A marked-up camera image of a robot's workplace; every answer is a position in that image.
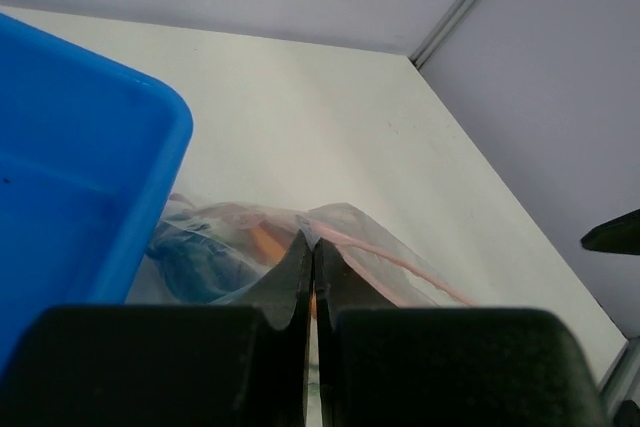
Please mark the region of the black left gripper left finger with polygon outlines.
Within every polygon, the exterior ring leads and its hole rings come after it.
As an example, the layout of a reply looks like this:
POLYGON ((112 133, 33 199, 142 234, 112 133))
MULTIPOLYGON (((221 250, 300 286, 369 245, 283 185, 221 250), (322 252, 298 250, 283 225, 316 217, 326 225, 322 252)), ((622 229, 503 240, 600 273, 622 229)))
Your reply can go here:
POLYGON ((2 374, 2 424, 303 425, 312 256, 295 237, 227 305, 47 310, 2 374))

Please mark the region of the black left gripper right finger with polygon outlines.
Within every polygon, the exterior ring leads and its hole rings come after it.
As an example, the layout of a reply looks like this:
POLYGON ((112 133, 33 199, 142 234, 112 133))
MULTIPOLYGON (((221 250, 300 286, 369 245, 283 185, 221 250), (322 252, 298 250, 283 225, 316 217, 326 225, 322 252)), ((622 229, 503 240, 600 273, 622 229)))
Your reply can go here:
POLYGON ((607 426, 586 358, 554 315, 398 308, 329 242, 313 252, 327 426, 607 426))

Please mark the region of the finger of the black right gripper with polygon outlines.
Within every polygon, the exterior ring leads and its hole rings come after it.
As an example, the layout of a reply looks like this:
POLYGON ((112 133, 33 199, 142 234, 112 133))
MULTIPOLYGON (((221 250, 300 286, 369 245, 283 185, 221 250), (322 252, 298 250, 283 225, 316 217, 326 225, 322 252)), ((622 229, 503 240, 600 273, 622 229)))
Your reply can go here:
POLYGON ((582 237, 581 245, 589 251, 638 255, 640 251, 639 210, 594 227, 582 237))

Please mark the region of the clear zip top bag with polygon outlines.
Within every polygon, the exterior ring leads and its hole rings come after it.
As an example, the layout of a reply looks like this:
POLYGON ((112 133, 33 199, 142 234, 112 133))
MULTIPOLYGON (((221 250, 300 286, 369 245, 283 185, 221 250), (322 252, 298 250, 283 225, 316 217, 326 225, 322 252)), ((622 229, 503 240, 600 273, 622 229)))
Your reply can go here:
POLYGON ((472 303, 426 260, 350 204, 308 211, 238 202, 198 207, 178 193, 169 197, 127 302, 215 305, 239 299, 276 267, 253 256, 248 229, 257 219, 296 230, 309 248, 328 242, 349 271, 396 306, 472 303))

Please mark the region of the orange red fake papaya slice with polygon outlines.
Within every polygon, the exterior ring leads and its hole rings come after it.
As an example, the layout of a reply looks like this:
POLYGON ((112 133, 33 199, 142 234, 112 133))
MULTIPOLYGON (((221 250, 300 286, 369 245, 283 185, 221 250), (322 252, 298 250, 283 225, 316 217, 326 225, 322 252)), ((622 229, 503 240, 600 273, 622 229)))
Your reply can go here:
POLYGON ((253 256, 263 265, 273 267, 286 255, 296 230, 284 228, 266 219, 257 219, 248 229, 253 242, 253 256))

